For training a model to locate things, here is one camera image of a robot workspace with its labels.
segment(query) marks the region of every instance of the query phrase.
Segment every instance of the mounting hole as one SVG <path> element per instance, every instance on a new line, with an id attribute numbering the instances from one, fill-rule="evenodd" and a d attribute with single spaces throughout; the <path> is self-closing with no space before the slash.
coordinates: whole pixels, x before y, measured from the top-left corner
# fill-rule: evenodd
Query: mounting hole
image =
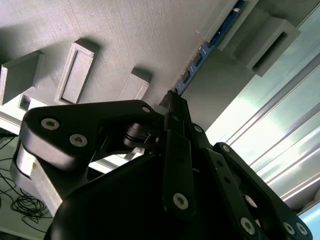
<path id="1" fill-rule="evenodd" d="M 60 127 L 60 124 L 53 118 L 45 118 L 41 121 L 41 126 L 48 130 L 56 130 Z"/>
<path id="2" fill-rule="evenodd" d="M 85 136 L 81 134 L 73 134 L 70 136 L 70 143 L 78 148 L 83 148 L 87 145 L 88 140 Z"/>
<path id="3" fill-rule="evenodd" d="M 306 229 L 304 226 L 302 226 L 301 223 L 297 222 L 297 223 L 296 223 L 296 226 L 298 227 L 299 231 L 300 231 L 303 235 L 308 235 L 307 229 Z"/>
<path id="4" fill-rule="evenodd" d="M 255 234 L 255 232 L 256 232 L 255 227 L 254 227 L 254 225 L 252 224 L 252 222 L 248 218 L 242 217 L 240 219 L 240 223 L 241 223 L 242 227 L 244 228 L 244 230 L 248 234 L 250 234 L 250 235 L 254 235 Z"/>
<path id="5" fill-rule="evenodd" d="M 189 206 L 188 199 L 179 192 L 173 195 L 173 202 L 181 210 L 186 210 Z"/>
<path id="6" fill-rule="evenodd" d="M 221 162 L 221 161 L 217 161 L 216 162 L 220 167 L 223 167 L 224 166 L 224 164 Z"/>
<path id="7" fill-rule="evenodd" d="M 225 150 L 227 153 L 230 153 L 230 149 L 229 149 L 226 145 L 223 145 L 222 148 L 223 148 L 223 150 Z"/>
<path id="8" fill-rule="evenodd" d="M 199 133 L 202 132 L 201 127 L 199 127 L 198 125 L 194 125 L 194 129 L 195 129 L 197 132 L 199 132 Z"/>
<path id="9" fill-rule="evenodd" d="M 224 181 L 227 183 L 227 184 L 231 184 L 231 181 L 229 178 L 227 178 L 226 176 L 224 177 Z"/>
<path id="10" fill-rule="evenodd" d="M 151 112 L 150 109 L 147 108 L 146 106 L 143 106 L 142 110 L 145 111 L 146 113 L 150 113 Z"/>
<path id="11" fill-rule="evenodd" d="M 291 235 L 295 235 L 296 234 L 296 231 L 294 230 L 294 228 L 289 223 L 284 221 L 283 225 L 284 225 L 285 229 L 288 231 L 288 233 L 290 233 Z"/>

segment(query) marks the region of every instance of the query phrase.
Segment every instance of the white surface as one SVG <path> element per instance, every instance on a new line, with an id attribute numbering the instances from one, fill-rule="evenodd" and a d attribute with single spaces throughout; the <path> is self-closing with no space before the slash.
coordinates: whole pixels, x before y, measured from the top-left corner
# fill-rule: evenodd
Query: white surface
<path id="1" fill-rule="evenodd" d="M 11 158 L 13 156 L 14 151 L 16 150 L 17 141 L 18 139 L 16 138 L 0 151 L 0 159 Z M 10 163 L 10 160 L 1 161 L 0 168 L 9 169 Z M 9 172 L 1 170 L 1 174 L 4 177 L 8 177 L 11 179 Z M 7 183 L 2 178 L 0 178 L 0 190 L 6 191 L 8 189 L 9 187 Z M 17 197 L 17 194 L 12 190 L 9 191 L 8 194 L 12 196 L 14 200 Z M 30 240 L 42 240 L 44 238 L 44 233 L 30 228 L 21 220 L 21 218 L 23 217 L 21 213 L 12 211 L 10 209 L 12 201 L 8 196 L 6 196 L 5 194 L 1 194 L 0 197 L 2 203 L 0 208 L 0 231 Z M 51 224 L 52 219 L 40 219 L 39 224 L 36 224 L 29 219 L 26 219 L 26 221 L 31 226 L 42 231 L 46 231 Z"/>
<path id="2" fill-rule="evenodd" d="M 319 23 L 318 7 L 269 71 L 255 76 L 206 132 L 211 144 L 231 145 L 282 199 L 298 196 L 320 171 Z"/>
<path id="3" fill-rule="evenodd" d="M 21 94 L 6 104 L 0 106 L 0 127 L 17 135 L 20 132 L 21 121 L 26 114 L 26 111 L 18 107 L 20 97 Z M 30 101 L 29 110 L 45 106 L 47 105 L 32 98 Z"/>

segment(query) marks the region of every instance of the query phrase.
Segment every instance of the gray plastic block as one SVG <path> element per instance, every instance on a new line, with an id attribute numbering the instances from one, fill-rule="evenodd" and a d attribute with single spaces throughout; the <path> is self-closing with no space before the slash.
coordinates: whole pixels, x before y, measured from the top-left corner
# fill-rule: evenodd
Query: gray plastic block
<path id="1" fill-rule="evenodd" d="M 3 105 L 35 84 L 43 54 L 31 52 L 1 66 L 0 105 Z"/>
<path id="2" fill-rule="evenodd" d="M 210 42 L 222 26 L 238 0 L 215 0 L 204 15 L 196 32 L 207 42 Z"/>
<path id="3" fill-rule="evenodd" d="M 59 82 L 55 102 L 77 104 L 99 52 L 99 46 L 85 39 L 73 42 Z"/>
<path id="4" fill-rule="evenodd" d="M 133 68 L 117 100 L 141 100 L 149 87 L 151 78 L 150 73 Z"/>
<path id="5" fill-rule="evenodd" d="M 287 20 L 269 17 L 256 37 L 248 42 L 236 58 L 262 77 L 300 33 Z"/>

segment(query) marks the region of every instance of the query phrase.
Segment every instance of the black linkage arm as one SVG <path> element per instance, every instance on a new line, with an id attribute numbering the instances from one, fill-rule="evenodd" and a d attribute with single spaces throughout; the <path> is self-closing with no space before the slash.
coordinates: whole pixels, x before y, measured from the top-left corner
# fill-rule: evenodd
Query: black linkage arm
<path id="1" fill-rule="evenodd" d="M 230 146 L 209 143 L 192 123 L 186 100 L 169 91 L 161 105 L 168 108 L 165 116 L 136 100 L 36 108 L 25 115 L 19 149 L 35 159 L 25 177 L 45 175 L 61 198 L 51 201 L 50 191 L 35 184 L 48 203 L 58 203 L 47 239 L 313 239 Z M 90 162 L 134 148 L 145 149 L 144 155 L 83 181 Z M 68 179 L 76 187 L 66 191 Z M 244 196 L 256 203 L 254 214 Z"/>

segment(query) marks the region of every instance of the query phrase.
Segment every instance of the bolt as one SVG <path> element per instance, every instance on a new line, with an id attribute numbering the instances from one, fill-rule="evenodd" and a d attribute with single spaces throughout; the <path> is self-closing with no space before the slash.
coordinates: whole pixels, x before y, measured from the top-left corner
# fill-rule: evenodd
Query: bolt
<path id="1" fill-rule="evenodd" d="M 86 139 L 86 137 L 81 134 L 73 134 L 70 136 L 69 140 L 73 146 L 78 148 L 83 148 L 88 143 L 88 140 Z"/>
<path id="2" fill-rule="evenodd" d="M 290 233 L 291 235 L 295 235 L 296 234 L 296 231 L 294 230 L 294 228 L 289 223 L 284 221 L 283 225 L 284 225 L 285 229 L 288 231 L 288 233 Z"/>
<path id="3" fill-rule="evenodd" d="M 56 130 L 60 127 L 60 124 L 53 118 L 45 118 L 41 121 L 41 126 L 48 130 Z"/>
<path id="4" fill-rule="evenodd" d="M 297 222 L 297 223 L 296 223 L 296 226 L 298 227 L 298 229 L 300 230 L 300 232 L 301 232 L 303 235 L 308 235 L 307 229 L 306 229 L 304 226 L 302 226 L 301 223 Z"/>
<path id="5" fill-rule="evenodd" d="M 223 145 L 222 148 L 223 148 L 223 150 L 225 150 L 227 153 L 230 153 L 230 149 L 229 149 L 226 145 Z"/>
<path id="6" fill-rule="evenodd" d="M 150 109 L 147 108 L 146 106 L 143 106 L 143 107 L 142 107 L 142 110 L 145 111 L 146 113 L 150 113 Z"/>
<path id="7" fill-rule="evenodd" d="M 248 234 L 250 234 L 250 235 L 255 234 L 255 232 L 256 232 L 255 227 L 253 226 L 252 222 L 248 218 L 242 217 L 240 219 L 240 223 L 241 223 L 242 227 L 244 228 L 244 230 Z"/>
<path id="8" fill-rule="evenodd" d="M 187 198 L 179 192 L 173 195 L 173 202 L 181 210 L 186 210 L 189 206 Z"/>
<path id="9" fill-rule="evenodd" d="M 201 127 L 199 127 L 198 125 L 194 125 L 194 129 L 197 130 L 199 133 L 202 132 Z"/>

